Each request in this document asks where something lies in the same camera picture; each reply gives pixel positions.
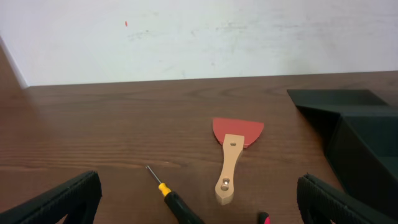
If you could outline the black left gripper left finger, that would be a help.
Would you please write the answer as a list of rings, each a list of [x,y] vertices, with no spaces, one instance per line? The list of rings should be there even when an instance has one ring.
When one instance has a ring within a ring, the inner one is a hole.
[[[97,172],[84,172],[43,194],[1,213],[2,224],[93,224],[102,197]]]

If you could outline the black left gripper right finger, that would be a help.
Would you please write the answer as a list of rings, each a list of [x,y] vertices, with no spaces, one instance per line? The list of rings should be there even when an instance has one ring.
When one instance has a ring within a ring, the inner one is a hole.
[[[305,224],[397,224],[310,174],[297,181],[297,204]]]

